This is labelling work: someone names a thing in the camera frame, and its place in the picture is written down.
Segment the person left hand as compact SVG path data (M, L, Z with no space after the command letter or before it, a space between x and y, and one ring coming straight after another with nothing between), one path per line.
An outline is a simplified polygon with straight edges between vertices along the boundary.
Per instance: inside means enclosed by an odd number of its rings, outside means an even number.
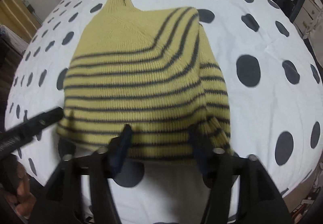
M37 199L30 191L28 174L20 162L17 164L17 176L19 178L19 184L16 195L7 192L3 188L1 189L1 195L4 195L10 205L17 204L14 209L17 216L29 219Z

